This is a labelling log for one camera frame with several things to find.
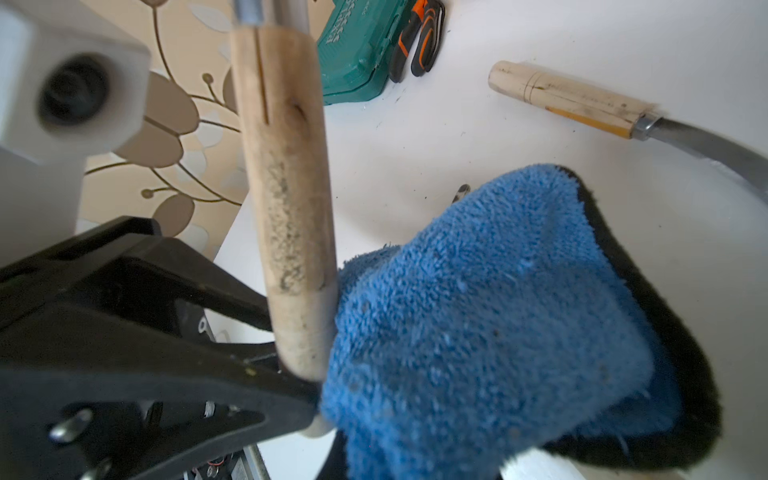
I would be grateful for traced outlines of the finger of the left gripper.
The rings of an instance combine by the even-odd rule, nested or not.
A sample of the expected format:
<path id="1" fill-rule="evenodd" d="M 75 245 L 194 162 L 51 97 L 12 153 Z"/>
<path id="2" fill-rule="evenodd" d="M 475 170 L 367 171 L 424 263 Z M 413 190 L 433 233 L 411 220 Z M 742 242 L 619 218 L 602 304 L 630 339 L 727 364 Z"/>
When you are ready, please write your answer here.
<path id="1" fill-rule="evenodd" d="M 1 325 L 71 302 L 164 332 L 195 332 L 206 310 L 272 328 L 267 300 L 149 218 L 123 216 L 1 270 Z"/>

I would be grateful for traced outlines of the sickle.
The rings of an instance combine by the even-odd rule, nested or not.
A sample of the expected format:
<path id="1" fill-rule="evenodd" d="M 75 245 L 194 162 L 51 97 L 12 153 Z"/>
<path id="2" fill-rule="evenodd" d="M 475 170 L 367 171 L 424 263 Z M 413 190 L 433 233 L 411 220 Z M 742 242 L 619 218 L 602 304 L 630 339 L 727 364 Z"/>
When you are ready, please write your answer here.
<path id="1" fill-rule="evenodd" d="M 237 1 L 232 79 L 277 353 L 320 386 L 339 288 L 321 72 L 304 1 Z"/>
<path id="2" fill-rule="evenodd" d="M 765 156 L 724 136 L 667 118 L 651 103 L 509 61 L 493 65 L 488 85 L 504 96 L 620 138 L 653 139 L 709 160 L 754 194 L 767 198 Z"/>

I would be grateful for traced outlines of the green plastic tool case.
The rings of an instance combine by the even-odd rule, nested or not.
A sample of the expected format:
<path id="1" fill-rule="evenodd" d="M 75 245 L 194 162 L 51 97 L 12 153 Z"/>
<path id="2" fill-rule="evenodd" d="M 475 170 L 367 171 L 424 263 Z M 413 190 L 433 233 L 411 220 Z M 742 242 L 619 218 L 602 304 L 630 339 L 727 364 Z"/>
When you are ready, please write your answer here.
<path id="1" fill-rule="evenodd" d="M 317 40 L 326 105 L 367 102 L 389 80 L 389 61 L 412 1 L 336 1 Z"/>

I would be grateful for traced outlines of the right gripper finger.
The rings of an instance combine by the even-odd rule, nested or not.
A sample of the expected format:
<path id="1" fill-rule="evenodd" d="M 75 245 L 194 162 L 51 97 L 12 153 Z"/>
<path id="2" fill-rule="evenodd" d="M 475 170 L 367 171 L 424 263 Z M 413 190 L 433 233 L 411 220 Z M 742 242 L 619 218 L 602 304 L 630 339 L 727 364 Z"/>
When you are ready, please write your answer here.
<path id="1" fill-rule="evenodd" d="M 309 426 L 311 385 L 72 304 L 1 331 L 5 479 L 176 479 Z"/>

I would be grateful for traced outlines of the blue grey microfiber rag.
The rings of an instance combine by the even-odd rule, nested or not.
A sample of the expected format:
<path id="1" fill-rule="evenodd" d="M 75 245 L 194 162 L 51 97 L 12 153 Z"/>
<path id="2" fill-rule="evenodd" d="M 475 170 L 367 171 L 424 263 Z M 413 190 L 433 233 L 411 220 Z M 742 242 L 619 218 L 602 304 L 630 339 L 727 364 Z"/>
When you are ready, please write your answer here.
<path id="1" fill-rule="evenodd" d="M 685 469 L 721 436 L 705 353 L 565 167 L 504 174 L 339 280 L 326 478 L 492 479 L 532 448 Z"/>

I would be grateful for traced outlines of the red handled pliers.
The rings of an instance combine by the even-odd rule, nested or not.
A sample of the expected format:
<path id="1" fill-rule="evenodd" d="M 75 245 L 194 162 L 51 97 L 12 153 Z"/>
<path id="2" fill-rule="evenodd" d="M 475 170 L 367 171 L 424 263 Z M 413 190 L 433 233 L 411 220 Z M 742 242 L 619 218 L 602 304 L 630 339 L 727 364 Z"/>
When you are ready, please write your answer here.
<path id="1" fill-rule="evenodd" d="M 410 56 L 413 76 L 422 77 L 432 70 L 441 46 L 445 13 L 445 4 L 440 0 L 414 3 L 390 58 L 388 74 L 392 82 L 403 80 Z"/>

